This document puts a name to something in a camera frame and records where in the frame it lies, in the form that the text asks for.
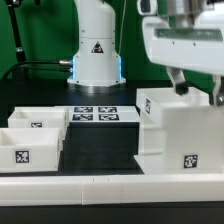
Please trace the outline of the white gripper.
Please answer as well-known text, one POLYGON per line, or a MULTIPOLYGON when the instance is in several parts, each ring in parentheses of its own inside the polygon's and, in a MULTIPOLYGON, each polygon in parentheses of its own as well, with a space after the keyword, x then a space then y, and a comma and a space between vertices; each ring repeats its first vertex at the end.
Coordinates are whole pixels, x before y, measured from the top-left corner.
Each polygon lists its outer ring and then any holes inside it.
POLYGON ((166 71, 178 95, 188 93, 181 69, 207 73, 215 75, 210 104, 224 105, 224 14, 200 14, 192 29, 172 29, 165 19, 145 17, 142 28, 149 60, 169 66, 166 71))

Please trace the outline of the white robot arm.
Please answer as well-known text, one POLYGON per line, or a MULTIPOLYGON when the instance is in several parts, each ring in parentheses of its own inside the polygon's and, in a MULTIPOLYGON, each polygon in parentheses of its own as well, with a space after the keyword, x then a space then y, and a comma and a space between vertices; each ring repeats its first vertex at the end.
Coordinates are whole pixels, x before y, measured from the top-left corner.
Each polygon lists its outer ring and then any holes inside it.
MULTIPOLYGON (((124 81, 115 50, 113 8, 103 0, 74 0, 79 48, 68 82, 88 90, 124 81)), ((175 92, 188 92, 185 70, 209 74, 210 102, 224 105, 224 0, 137 0, 146 55, 166 68, 175 92)))

